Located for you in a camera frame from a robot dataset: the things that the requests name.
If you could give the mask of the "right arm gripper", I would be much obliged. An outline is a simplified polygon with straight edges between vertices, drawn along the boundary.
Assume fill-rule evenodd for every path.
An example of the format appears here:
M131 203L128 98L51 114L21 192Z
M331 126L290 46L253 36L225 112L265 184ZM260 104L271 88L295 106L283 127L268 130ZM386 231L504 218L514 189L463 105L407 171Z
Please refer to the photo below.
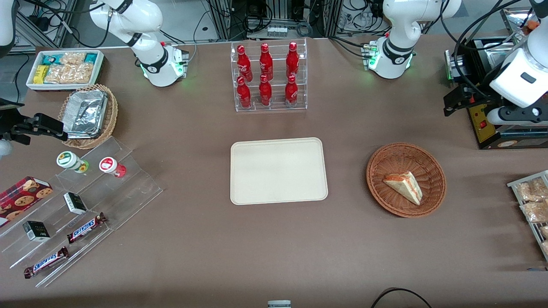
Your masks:
M36 113L31 118L31 124L24 124L25 117L19 112L24 103L16 103L7 99L0 99L0 134L1 139L29 145L31 137L28 135L46 135L66 142L67 133L63 130L62 121L49 117L43 113Z

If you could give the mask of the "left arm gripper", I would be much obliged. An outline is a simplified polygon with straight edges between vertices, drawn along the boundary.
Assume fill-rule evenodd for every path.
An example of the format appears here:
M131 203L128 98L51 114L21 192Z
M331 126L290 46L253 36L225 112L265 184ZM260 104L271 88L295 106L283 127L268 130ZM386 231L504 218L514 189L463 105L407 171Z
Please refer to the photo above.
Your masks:
M477 113L489 113L499 107L517 109L518 106L504 98L491 88L480 88L484 94L477 93ZM458 85L444 96L444 116L449 117L455 111L476 105L474 91L466 85Z

